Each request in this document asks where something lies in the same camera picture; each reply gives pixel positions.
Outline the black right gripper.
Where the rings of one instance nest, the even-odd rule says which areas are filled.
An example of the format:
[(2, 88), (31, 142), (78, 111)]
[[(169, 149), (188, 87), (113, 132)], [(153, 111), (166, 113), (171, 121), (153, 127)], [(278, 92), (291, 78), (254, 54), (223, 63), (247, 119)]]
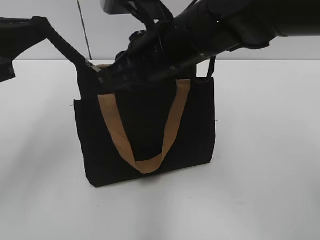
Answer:
[(105, 91), (142, 90), (173, 79), (192, 79), (199, 38), (189, 29), (135, 32), (128, 49), (97, 76)]

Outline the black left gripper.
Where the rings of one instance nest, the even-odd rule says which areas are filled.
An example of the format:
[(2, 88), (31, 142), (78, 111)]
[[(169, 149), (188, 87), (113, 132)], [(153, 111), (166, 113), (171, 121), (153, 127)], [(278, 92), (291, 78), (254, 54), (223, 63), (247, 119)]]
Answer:
[(45, 17), (31, 19), (0, 19), (0, 82), (15, 77), (13, 61), (26, 50), (41, 43), (49, 42), (76, 67), (86, 66), (86, 58), (71, 46), (50, 24)]

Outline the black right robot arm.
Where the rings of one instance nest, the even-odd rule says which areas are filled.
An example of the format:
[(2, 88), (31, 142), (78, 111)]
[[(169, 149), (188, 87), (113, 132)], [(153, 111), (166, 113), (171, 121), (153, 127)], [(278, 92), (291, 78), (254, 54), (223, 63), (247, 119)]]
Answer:
[(178, 16), (159, 0), (105, 0), (103, 10), (145, 25), (98, 73), (109, 92), (171, 80), (221, 53), (263, 49), (277, 37), (320, 34), (317, 0), (195, 0)]

